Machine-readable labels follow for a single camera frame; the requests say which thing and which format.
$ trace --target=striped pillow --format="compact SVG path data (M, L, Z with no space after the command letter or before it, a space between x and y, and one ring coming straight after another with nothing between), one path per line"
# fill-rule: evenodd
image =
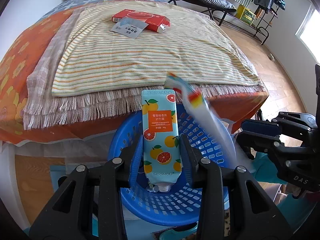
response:
M235 9L234 5L226 0L199 0L199 1L220 9Z

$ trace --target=red cardboard box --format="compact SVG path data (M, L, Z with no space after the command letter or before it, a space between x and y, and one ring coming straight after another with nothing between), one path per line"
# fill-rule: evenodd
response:
M125 9L113 15L112 21L119 22L123 17L130 17L148 23L146 29L157 33L163 33L166 26L170 27L170 20L165 16L129 9Z

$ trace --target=wooden floor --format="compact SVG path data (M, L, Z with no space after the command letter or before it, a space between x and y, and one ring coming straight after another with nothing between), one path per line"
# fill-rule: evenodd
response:
M270 96L261 107L263 116L271 119L276 117L279 111L304 112L303 104L295 87L280 64L272 62L268 58L267 48L260 46L257 40L234 29L223 27L223 30L255 65L258 74L269 90ZM299 145L299 142L292 138L281 137L281 140L288 146ZM16 155L15 162L22 205L29 222L32 224L53 194L49 166L61 165L64 160Z

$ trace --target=yellow box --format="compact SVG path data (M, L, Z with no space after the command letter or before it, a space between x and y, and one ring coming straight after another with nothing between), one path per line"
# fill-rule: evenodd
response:
M250 11L248 8L244 7L243 5L239 5L237 9L236 18L239 20L251 25L255 19L256 15Z

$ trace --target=orange floral bedsheet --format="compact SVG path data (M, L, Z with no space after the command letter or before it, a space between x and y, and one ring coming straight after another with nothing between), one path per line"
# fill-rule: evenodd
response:
M85 138L114 130L126 116L98 119L72 125L60 125L44 130L23 130L23 108L28 98L26 79L30 75L50 40L72 14L73 9L58 12L26 29L15 40L0 63L0 140L22 145L28 141L54 142L69 138ZM210 98L222 118L237 122L250 118L267 99L268 92L237 93Z

